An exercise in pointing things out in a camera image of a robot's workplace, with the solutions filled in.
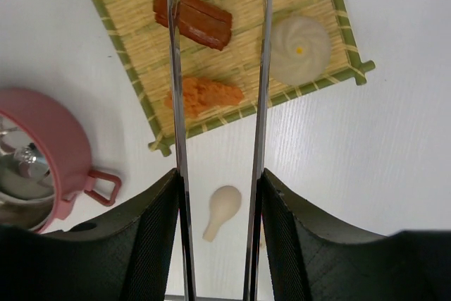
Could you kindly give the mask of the metal tongs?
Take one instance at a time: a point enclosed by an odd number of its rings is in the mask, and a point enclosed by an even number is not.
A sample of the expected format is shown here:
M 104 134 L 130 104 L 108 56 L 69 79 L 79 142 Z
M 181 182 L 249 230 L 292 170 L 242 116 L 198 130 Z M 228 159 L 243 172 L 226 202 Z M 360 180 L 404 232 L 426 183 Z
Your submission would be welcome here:
M 266 121 L 268 109 L 268 85 L 271 61 L 272 1 L 263 0 L 264 24 L 262 28 L 261 59 L 259 74 L 259 96 L 256 108 L 257 123 L 254 138 L 252 184 L 247 229 L 247 251 L 243 300 L 256 300 L 258 290 L 259 243 L 262 213 L 262 176 L 266 142 Z M 187 167 L 186 129 L 183 106 L 183 77 L 180 62 L 179 12 L 181 0 L 166 0 L 168 31 L 170 36 L 169 55 L 171 65 L 172 101 L 175 127 L 175 154 L 177 161 L 180 203 L 180 229 L 183 247 L 183 273 L 185 299 L 196 300 L 194 254 L 192 248 L 192 219 L 190 211 L 190 189 Z

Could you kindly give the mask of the white round bun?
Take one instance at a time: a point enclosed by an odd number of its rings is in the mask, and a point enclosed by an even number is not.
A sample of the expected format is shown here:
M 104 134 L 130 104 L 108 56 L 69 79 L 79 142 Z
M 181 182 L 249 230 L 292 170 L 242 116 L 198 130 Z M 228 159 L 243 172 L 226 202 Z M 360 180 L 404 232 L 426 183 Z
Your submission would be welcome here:
M 271 31 L 271 77 L 289 86 L 312 82 L 328 67 L 331 52 L 330 37 L 317 20 L 280 20 Z

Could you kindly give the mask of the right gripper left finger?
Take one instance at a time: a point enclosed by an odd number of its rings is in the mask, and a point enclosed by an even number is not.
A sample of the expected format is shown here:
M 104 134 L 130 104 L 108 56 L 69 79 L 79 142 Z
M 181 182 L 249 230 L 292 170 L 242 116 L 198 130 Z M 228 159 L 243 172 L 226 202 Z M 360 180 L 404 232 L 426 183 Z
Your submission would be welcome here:
M 44 235 L 1 227 L 2 300 L 163 300 L 178 218 L 171 170 L 107 212 Z

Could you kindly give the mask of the brown eel slice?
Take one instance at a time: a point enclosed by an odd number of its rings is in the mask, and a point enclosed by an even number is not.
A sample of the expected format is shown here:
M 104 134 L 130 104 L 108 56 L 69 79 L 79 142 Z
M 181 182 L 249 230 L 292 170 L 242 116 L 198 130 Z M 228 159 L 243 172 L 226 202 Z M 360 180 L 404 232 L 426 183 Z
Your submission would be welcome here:
M 205 1 L 180 0 L 179 32 L 211 49 L 222 51 L 232 37 L 231 13 Z

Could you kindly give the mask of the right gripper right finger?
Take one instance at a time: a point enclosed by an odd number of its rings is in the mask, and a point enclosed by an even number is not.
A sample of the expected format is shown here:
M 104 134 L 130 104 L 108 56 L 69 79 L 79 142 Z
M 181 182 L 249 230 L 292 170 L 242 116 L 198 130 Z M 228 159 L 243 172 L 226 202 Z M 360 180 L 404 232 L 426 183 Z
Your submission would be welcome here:
M 263 224 L 276 300 L 449 300 L 450 232 L 384 236 L 353 226 L 264 171 Z

